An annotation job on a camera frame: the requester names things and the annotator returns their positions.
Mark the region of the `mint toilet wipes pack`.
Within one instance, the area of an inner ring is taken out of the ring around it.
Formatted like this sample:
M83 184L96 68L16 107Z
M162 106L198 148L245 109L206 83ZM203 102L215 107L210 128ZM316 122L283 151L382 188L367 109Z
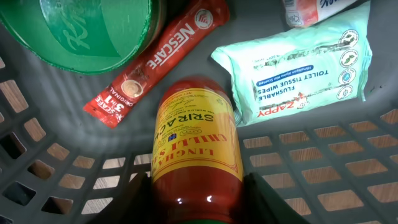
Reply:
M319 25L215 49L212 59L231 76L238 126L364 98L370 10L366 1Z

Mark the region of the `small red tissue pack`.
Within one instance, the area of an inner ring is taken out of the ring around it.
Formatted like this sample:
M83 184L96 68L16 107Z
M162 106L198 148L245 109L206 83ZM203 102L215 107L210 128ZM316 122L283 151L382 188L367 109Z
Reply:
M290 27L305 28L321 22L357 0L282 0Z

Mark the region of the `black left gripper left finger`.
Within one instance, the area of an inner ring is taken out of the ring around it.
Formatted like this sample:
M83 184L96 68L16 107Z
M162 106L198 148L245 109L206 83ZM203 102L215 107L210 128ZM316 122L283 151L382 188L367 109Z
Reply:
M89 224L145 224L150 223L152 209L151 183L145 172L140 172L129 185Z

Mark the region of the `green lid can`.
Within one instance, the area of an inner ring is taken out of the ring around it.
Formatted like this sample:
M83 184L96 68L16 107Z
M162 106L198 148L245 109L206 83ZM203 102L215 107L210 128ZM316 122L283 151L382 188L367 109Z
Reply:
M109 72L159 36L163 0L1 0L1 23L48 64L83 74Z

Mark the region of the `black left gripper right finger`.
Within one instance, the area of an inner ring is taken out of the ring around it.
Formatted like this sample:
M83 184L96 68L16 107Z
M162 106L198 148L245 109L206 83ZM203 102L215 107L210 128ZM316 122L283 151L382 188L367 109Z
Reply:
M244 221L258 224L309 224L257 173L243 179Z

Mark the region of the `red sriracha sauce bottle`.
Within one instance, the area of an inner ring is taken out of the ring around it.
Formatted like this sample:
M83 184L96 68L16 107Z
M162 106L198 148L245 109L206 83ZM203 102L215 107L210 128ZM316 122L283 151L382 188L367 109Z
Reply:
M151 179L156 223L240 223L243 162L231 102L212 79L174 83L156 117Z

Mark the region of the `red Nescafe sachet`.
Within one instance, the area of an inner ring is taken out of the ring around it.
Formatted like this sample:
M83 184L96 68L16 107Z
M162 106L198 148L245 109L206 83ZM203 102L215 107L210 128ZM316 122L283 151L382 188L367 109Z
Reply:
M83 107L84 111L115 128L203 38L229 18L225 0L190 1L154 43Z

